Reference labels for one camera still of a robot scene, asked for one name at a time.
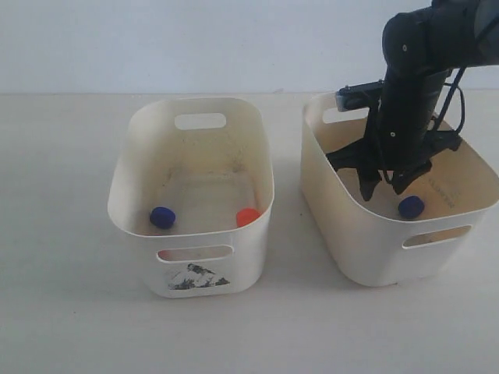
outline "table surface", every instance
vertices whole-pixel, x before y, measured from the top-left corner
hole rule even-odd
[[[1,372],[496,373],[497,209],[438,276],[354,284],[299,191],[313,93],[231,96],[261,110],[271,141],[267,262],[247,291],[189,299],[142,285],[106,210],[130,116],[171,95],[0,96]],[[496,171],[498,101],[467,91],[463,132]]]

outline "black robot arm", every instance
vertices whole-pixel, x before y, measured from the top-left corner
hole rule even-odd
[[[337,94],[340,111],[370,109],[364,137],[327,154],[335,170],[357,170],[365,200],[381,181],[379,171],[400,194],[431,170],[431,157],[459,148],[464,112],[457,130],[438,130],[465,69],[499,64],[498,24],[499,0],[434,0],[387,22],[384,80],[347,86]],[[446,83],[454,69],[455,81]],[[451,89],[435,118],[444,85]]]

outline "plastic bin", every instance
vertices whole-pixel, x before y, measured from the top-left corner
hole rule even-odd
[[[435,275],[499,199],[499,179],[463,141],[433,158],[433,169],[397,196],[385,182],[369,202],[359,193],[355,170],[335,172],[326,153],[362,137],[361,118],[341,120],[334,93],[304,108],[301,189],[340,271],[358,284],[379,287]],[[324,114],[332,113],[326,123]],[[442,129],[449,129],[447,123]],[[398,204],[416,195],[426,204],[417,219],[398,215]]]
[[[131,119],[108,214],[156,294],[185,298],[243,291],[264,268],[274,178],[260,112],[234,98],[158,101]],[[150,223],[166,206],[172,228]],[[260,216],[236,225],[244,208]]]

